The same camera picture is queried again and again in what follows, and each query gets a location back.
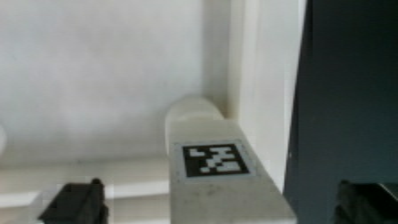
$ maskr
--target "dark panel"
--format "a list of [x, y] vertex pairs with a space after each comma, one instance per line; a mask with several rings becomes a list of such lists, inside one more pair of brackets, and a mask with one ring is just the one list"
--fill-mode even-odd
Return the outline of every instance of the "dark panel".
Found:
[[332, 223], [337, 183], [398, 182], [398, 1], [309, 2], [284, 195]]

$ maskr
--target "white wall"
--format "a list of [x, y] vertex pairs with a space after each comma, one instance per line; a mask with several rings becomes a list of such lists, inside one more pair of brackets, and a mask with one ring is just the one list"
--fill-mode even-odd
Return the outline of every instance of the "white wall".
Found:
[[233, 0], [229, 117], [282, 191], [305, 0]]
[[190, 94], [226, 108], [229, 0], [3, 0], [3, 166], [165, 152]]

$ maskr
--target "black object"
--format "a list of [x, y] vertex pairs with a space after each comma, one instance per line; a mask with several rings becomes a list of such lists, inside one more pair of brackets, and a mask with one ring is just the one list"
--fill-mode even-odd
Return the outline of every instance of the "black object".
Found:
[[396, 184], [339, 183], [336, 224], [398, 224]]
[[39, 216], [44, 224], [106, 224], [108, 208], [99, 179], [90, 184], [64, 185]]

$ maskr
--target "white plastic part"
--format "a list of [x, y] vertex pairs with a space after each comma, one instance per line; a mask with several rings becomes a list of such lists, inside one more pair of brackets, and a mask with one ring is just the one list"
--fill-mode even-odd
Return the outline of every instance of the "white plastic part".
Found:
[[165, 126], [170, 223], [297, 223], [240, 127], [204, 99], [176, 104]]

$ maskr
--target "white surface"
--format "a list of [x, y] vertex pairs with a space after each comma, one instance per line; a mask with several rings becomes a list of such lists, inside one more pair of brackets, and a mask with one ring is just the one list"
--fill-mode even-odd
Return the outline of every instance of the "white surface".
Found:
[[229, 0], [2, 0], [3, 166], [163, 153], [186, 95], [226, 107]]
[[167, 158], [0, 170], [0, 208], [27, 206], [39, 192], [98, 177], [108, 199], [169, 193]]
[[[35, 217], [44, 210], [50, 201], [39, 203], [43, 198], [27, 207], [0, 208], [0, 224], [35, 223]], [[169, 224], [169, 195], [149, 195], [106, 200], [110, 216], [108, 224]]]
[[[170, 163], [170, 223], [295, 223], [295, 214], [279, 193], [234, 122], [190, 119], [167, 123]], [[222, 175], [179, 179], [181, 145], [242, 140], [254, 176]]]
[[229, 117], [282, 191], [305, 0], [231, 1]]

